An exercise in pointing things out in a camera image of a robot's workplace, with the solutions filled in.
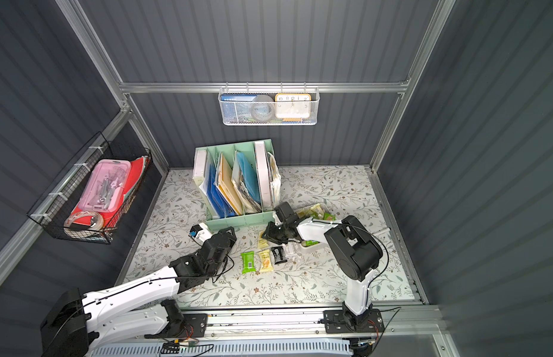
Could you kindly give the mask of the clear cookie packet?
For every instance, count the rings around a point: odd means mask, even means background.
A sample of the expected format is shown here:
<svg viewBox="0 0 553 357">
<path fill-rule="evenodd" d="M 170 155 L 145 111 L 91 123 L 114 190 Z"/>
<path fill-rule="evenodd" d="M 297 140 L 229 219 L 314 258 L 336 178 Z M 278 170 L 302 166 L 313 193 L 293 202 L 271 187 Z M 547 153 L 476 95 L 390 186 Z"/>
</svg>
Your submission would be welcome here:
<svg viewBox="0 0 553 357">
<path fill-rule="evenodd" d="M 297 260 L 299 259 L 299 254 L 297 252 L 296 245 L 292 242 L 289 242 L 288 244 L 283 245 L 283 248 L 287 261 L 297 262 Z"/>
</svg>

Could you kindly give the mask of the black cookie packet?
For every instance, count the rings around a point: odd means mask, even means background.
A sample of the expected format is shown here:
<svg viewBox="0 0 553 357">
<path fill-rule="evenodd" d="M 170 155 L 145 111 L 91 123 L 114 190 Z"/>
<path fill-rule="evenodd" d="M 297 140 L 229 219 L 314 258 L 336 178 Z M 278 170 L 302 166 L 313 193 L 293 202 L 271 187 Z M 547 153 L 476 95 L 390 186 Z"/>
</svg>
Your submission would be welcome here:
<svg viewBox="0 0 553 357">
<path fill-rule="evenodd" d="M 288 262 L 288 259 L 286 257 L 285 250 L 283 247 L 281 246 L 272 247 L 270 251 L 273 255 L 274 263 L 276 265 Z"/>
</svg>

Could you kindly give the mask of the white plastic storage box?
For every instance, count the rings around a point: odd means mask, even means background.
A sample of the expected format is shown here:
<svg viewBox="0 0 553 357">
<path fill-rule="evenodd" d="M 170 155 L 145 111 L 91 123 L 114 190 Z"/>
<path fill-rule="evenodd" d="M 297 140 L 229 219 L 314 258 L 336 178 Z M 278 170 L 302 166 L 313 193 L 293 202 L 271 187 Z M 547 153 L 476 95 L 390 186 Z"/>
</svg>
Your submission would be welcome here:
<svg viewBox="0 0 553 357">
<path fill-rule="evenodd" d="M 328 212 L 328 208 L 317 203 L 294 211 L 300 218 L 297 234 L 301 239 L 301 251 L 313 252 L 328 247 L 325 232 L 338 226 L 335 216 Z"/>
</svg>

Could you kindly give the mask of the small yellow cookie packet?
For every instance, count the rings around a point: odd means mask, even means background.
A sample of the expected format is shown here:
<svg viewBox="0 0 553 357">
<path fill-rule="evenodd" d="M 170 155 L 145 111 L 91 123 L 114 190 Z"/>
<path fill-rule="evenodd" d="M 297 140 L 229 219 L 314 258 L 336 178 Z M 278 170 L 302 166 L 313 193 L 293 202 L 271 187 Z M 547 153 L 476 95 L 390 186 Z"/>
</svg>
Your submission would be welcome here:
<svg viewBox="0 0 553 357">
<path fill-rule="evenodd" d="M 258 249 L 260 250 L 265 250 L 266 248 L 269 247 L 269 242 L 266 240 L 266 239 L 263 239 L 262 237 L 260 237 L 258 239 L 258 245 L 257 245 Z"/>
</svg>

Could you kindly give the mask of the green cookie packet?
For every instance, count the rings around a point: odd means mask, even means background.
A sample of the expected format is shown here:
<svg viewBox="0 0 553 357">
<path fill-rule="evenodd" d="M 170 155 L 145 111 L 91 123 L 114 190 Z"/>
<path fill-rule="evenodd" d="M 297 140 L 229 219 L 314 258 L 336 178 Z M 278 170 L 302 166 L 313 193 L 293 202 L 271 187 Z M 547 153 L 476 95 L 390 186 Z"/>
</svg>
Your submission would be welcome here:
<svg viewBox="0 0 553 357">
<path fill-rule="evenodd" d="M 241 253 L 242 257 L 242 274 L 247 274 L 251 272 L 256 271 L 255 267 L 255 252 L 254 251 L 247 251 L 244 253 Z"/>
</svg>

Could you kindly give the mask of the mint green file organizer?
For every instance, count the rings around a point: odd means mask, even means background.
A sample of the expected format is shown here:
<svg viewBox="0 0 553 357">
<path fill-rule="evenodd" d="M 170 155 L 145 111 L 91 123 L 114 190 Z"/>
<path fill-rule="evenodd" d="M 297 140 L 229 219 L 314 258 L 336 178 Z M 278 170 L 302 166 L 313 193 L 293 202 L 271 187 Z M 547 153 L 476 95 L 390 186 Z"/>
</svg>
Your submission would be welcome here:
<svg viewBox="0 0 553 357">
<path fill-rule="evenodd" d="M 281 176 L 273 143 L 270 139 L 257 141 L 264 141 L 266 146 L 274 209 L 280 200 Z M 276 219 L 273 210 L 263 211 L 261 207 L 254 142 L 246 141 L 195 149 L 192 178 L 205 204 L 205 223 L 213 232 L 228 227 L 266 226 Z M 220 219 L 212 208 L 207 197 L 209 165 L 215 167 L 215 186 L 236 212 L 234 217 Z"/>
</svg>

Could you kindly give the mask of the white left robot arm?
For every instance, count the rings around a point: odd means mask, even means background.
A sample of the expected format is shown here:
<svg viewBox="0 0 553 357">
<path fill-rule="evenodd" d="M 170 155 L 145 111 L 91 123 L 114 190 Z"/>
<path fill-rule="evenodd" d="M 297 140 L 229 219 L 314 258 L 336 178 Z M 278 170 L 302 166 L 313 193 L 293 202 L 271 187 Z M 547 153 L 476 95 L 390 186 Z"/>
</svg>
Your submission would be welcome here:
<svg viewBox="0 0 553 357">
<path fill-rule="evenodd" d="M 133 337 L 203 336 L 206 315 L 185 316 L 174 297 L 227 272 L 237 237 L 232 227 L 212 234 L 204 225 L 189 235 L 204 235 L 201 247 L 150 275 L 95 292 L 63 293 L 41 322 L 43 356 L 87 356 Z"/>
</svg>

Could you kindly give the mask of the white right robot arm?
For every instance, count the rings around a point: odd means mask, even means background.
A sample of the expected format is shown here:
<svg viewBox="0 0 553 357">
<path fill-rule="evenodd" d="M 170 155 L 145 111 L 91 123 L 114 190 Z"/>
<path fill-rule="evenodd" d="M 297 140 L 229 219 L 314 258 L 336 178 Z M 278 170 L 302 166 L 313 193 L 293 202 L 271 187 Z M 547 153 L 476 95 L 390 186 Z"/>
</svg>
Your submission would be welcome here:
<svg viewBox="0 0 553 357">
<path fill-rule="evenodd" d="M 343 311 L 347 319 L 360 321 L 371 312 L 369 288 L 387 249 L 361 221 L 348 215 L 341 220 L 301 217 L 284 202 L 275 207 L 278 222 L 267 223 L 261 238 L 276 245 L 315 241 L 327 244 L 341 271 L 348 278 Z"/>
</svg>

